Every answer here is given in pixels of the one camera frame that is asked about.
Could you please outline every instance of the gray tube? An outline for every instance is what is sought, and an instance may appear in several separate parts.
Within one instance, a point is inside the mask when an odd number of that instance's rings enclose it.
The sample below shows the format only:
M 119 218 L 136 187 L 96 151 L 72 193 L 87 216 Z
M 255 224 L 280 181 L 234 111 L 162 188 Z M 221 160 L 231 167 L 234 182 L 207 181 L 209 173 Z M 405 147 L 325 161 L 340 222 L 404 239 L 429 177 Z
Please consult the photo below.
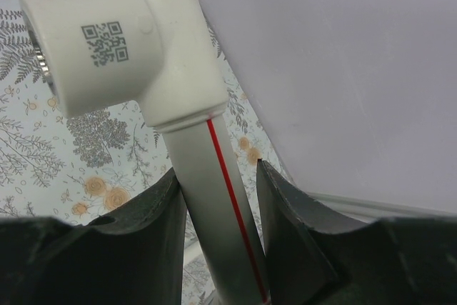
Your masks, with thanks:
M 265 258 L 222 115 L 164 139 L 219 301 L 267 304 Z

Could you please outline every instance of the floral tablecloth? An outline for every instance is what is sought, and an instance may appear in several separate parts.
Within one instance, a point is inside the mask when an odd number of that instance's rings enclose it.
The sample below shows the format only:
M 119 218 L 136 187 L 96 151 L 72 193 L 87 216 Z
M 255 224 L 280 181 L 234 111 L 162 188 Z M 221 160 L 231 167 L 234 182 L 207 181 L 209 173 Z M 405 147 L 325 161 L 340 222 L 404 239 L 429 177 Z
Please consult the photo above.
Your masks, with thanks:
M 257 158 L 281 169 L 248 97 L 209 29 L 230 95 L 224 114 L 260 228 Z M 0 0 L 0 216 L 52 215 L 86 224 L 153 185 L 171 168 L 161 135 L 129 101 L 65 119 L 43 82 L 18 0 Z M 196 240 L 188 217 L 186 247 Z M 214 288 L 202 255 L 184 267 L 182 304 Z

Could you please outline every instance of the red stripe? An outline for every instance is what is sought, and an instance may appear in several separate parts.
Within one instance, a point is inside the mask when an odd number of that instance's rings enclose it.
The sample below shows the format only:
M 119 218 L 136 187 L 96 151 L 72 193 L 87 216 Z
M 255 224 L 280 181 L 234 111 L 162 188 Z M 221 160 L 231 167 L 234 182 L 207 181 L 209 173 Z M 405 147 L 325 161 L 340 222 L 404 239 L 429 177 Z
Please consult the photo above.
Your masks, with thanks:
M 229 176 L 229 170 L 227 169 L 226 162 L 224 161 L 224 155 L 222 154 L 222 149 L 221 145 L 219 144 L 219 140 L 216 135 L 216 130 L 214 128 L 214 124 L 212 120 L 208 120 L 208 128 L 209 128 L 209 133 L 211 134 L 211 138 L 213 140 L 214 148 L 216 150 L 217 158 L 219 160 L 219 164 L 221 165 L 222 169 L 222 174 L 224 175 L 224 180 L 226 182 L 227 190 L 228 190 L 228 195 L 230 196 L 231 200 L 231 205 L 233 206 L 233 210 L 235 211 L 235 216 L 236 220 L 238 222 L 238 226 L 241 231 L 241 235 L 243 237 L 244 241 L 244 246 L 246 247 L 246 250 L 249 255 L 249 261 L 251 262 L 251 266 L 254 272 L 254 276 L 256 277 L 257 281 L 257 287 L 258 290 L 260 291 L 260 294 L 262 296 L 262 302 L 267 303 L 268 297 L 265 291 L 265 288 L 263 287 L 263 282 L 262 278 L 260 275 L 260 271 L 258 270 L 257 263 L 256 263 L 256 257 L 254 256 L 254 252 L 252 250 L 251 242 L 249 241 L 248 237 L 248 232 L 246 230 L 246 227 L 244 226 L 243 222 L 243 217 L 241 215 L 240 207 L 238 205 L 238 202 L 235 197 L 235 191 L 233 190 L 233 185 L 231 184 L 230 176 Z

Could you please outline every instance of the yellow flower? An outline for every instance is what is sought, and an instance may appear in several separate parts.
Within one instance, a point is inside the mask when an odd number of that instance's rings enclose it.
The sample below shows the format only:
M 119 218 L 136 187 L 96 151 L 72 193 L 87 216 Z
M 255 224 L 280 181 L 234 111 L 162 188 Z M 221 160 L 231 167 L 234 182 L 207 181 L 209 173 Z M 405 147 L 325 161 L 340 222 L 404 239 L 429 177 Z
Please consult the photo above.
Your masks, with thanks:
M 76 203 L 73 205 L 73 207 L 71 208 L 71 213 L 72 214 L 75 214 L 77 216 L 82 216 L 83 214 L 87 214 L 87 209 L 89 208 L 89 205 L 85 204 L 85 203 Z
M 90 194 L 91 196 L 101 196 L 106 191 L 106 184 L 102 178 L 99 178 L 98 176 L 92 176 L 86 180 L 84 188 L 86 193 Z
M 103 200 L 105 209 L 112 211 L 117 209 L 121 205 L 124 205 L 130 199 L 130 194 L 121 187 L 114 187 L 112 190 L 106 193 Z
M 257 160 L 262 157 L 262 154 L 255 146 L 253 146 L 252 148 L 250 148 L 248 150 L 247 157 L 248 157 L 248 162 L 250 164 L 252 164 L 253 166 L 255 166 L 257 164 Z
M 238 141 L 240 149 L 247 151 L 249 149 L 249 140 L 247 137 L 241 137 Z

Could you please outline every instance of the white wall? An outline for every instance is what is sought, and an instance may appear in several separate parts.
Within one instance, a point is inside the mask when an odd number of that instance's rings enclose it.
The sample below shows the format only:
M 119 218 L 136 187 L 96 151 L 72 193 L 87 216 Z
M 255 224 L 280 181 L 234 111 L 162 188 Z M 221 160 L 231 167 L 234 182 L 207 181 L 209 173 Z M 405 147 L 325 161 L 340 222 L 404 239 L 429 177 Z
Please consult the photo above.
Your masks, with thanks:
M 201 0 L 305 191 L 457 211 L 457 0 Z

